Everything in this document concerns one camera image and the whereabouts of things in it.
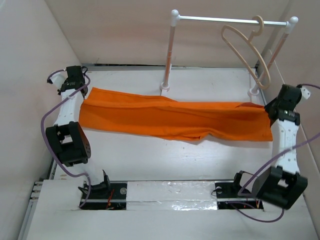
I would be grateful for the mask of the orange trousers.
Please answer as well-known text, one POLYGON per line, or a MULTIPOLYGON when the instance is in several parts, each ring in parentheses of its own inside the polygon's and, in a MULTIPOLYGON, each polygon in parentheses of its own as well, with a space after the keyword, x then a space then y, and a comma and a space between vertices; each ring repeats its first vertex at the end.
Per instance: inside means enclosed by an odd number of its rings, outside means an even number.
POLYGON ((81 105, 84 128, 198 141, 208 135, 228 141, 271 142, 270 119, 251 102, 190 102, 92 88, 81 105))

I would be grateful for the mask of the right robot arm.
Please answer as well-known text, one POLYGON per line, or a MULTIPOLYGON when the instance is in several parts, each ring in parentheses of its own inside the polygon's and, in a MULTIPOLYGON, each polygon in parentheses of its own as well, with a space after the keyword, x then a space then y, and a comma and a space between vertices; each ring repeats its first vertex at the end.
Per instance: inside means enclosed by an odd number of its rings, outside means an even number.
POLYGON ((237 180, 231 191, 237 197, 249 197, 265 201, 288 210, 308 186, 308 179, 301 176, 297 159, 297 135, 300 114, 295 112, 303 97, 300 87, 283 84, 278 95, 264 110, 270 120, 272 132, 272 158, 249 180, 249 184, 237 180))

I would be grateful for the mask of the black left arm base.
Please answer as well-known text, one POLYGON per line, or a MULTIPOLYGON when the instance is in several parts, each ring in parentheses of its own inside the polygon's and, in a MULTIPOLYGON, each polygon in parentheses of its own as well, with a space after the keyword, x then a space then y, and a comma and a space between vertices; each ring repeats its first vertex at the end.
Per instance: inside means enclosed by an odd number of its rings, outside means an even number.
POLYGON ((103 181, 91 185, 88 199, 86 200, 89 185, 85 181, 78 189, 81 192, 80 205, 82 210, 107 210, 122 211, 127 209, 127 181, 110 181, 103 170, 103 181))

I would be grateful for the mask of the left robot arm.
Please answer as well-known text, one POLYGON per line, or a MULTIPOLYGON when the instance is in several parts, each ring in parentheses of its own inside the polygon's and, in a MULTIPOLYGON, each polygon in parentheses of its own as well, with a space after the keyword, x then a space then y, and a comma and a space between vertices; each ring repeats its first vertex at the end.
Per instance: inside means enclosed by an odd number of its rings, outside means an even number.
POLYGON ((61 102, 49 111, 58 110, 57 119, 52 126, 42 127, 41 133, 54 159, 68 176, 87 178, 80 190, 104 199, 111 194, 111 183, 105 172, 99 180, 88 165, 91 146, 79 123, 81 105, 90 84, 87 70, 85 66, 73 65, 49 75, 47 83, 57 88, 61 102))

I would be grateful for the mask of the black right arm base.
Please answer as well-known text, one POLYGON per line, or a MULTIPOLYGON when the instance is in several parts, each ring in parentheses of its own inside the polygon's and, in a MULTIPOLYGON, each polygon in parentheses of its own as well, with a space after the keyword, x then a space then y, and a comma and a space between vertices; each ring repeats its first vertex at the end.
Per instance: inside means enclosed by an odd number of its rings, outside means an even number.
POLYGON ((216 198, 218 210, 264 210, 263 203, 254 198, 243 198, 238 195, 241 189, 242 177, 251 177, 253 174, 247 171, 237 172, 233 179, 223 179, 214 182, 214 189, 211 195, 216 198))

